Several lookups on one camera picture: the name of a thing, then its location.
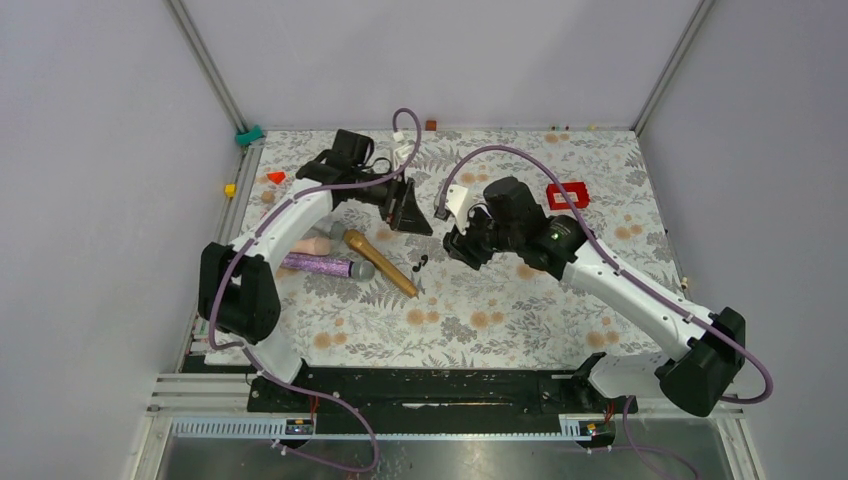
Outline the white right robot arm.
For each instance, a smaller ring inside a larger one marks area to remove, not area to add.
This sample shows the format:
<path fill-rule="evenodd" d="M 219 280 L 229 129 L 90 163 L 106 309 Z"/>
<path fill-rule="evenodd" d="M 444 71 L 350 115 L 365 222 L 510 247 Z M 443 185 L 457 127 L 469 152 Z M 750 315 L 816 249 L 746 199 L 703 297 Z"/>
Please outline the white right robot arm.
<path fill-rule="evenodd" d="M 741 370 L 745 320 L 696 305 L 634 270 L 568 215 L 548 216 L 529 187 L 499 179 L 475 204 L 467 188 L 450 185 L 437 201 L 438 218 L 454 227 L 443 246 L 474 270 L 497 254 L 514 253 L 527 266 L 601 300 L 647 334 L 657 354 L 596 355 L 580 367 L 575 402 L 597 412 L 613 398 L 663 396 L 679 409 L 709 416 Z"/>

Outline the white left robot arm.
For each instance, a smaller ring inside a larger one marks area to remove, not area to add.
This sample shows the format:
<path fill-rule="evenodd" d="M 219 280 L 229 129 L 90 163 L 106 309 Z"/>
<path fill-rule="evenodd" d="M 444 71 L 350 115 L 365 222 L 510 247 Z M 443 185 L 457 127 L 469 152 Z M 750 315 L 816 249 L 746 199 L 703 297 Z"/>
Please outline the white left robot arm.
<path fill-rule="evenodd" d="M 285 410 L 304 407 L 311 388 L 298 376 L 301 356 L 278 329 L 282 306 L 275 272 L 296 242 L 348 201 L 375 206 L 394 231 L 433 233 L 416 201 L 416 183 L 405 173 L 420 143 L 401 133 L 394 137 L 405 159 L 380 175 L 367 164 L 373 139 L 338 130 L 332 147 L 297 170 L 288 192 L 259 224 L 226 245 L 211 242 L 202 251 L 198 313 L 209 324 L 209 346 L 242 349 L 259 373 L 276 379 L 271 395 Z M 233 341 L 218 342 L 219 332 Z"/>

